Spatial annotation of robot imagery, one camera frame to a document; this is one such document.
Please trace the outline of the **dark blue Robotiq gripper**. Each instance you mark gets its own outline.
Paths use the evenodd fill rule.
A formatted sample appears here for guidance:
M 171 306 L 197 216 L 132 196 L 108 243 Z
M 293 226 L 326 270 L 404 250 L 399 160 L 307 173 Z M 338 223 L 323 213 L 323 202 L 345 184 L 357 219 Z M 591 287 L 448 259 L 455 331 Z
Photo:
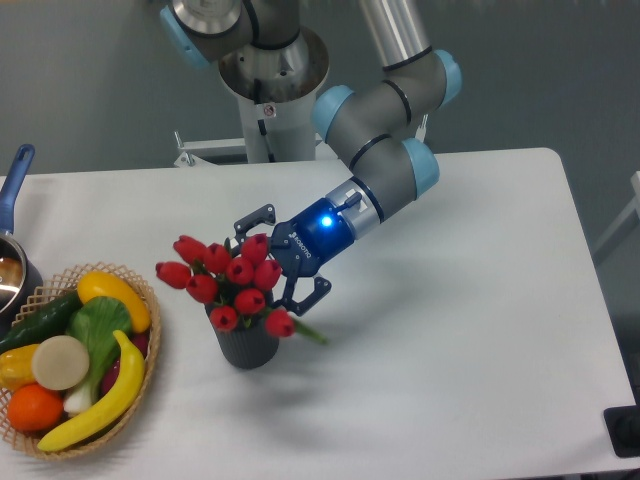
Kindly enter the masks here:
M 271 235 L 271 254 L 288 278 L 272 307 L 304 316 L 332 289 L 328 279 L 315 275 L 320 267 L 380 225 L 381 219 L 375 196 L 352 177 L 290 220 L 277 224 Z M 253 228 L 275 223 L 275 207 L 266 204 L 235 221 L 234 235 L 224 246 L 230 253 L 239 253 Z

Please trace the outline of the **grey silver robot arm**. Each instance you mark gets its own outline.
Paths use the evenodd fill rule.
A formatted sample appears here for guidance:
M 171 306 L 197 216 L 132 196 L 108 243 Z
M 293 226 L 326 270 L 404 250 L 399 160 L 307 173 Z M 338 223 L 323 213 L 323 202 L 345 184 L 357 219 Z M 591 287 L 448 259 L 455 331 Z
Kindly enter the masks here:
M 330 290 L 319 269 L 439 178 L 418 138 L 397 132 L 452 100 L 461 71 L 432 48 L 412 1 L 364 1 L 361 12 L 380 58 L 383 80 L 357 93 L 325 88 L 325 44 L 300 21 L 295 1 L 171 1 L 161 22 L 192 65 L 216 64 L 240 112 L 251 163 L 311 160 L 330 147 L 350 177 L 325 197 L 278 223 L 269 207 L 243 218 L 236 237 L 273 226 L 271 252 L 286 280 L 278 305 L 296 315 Z

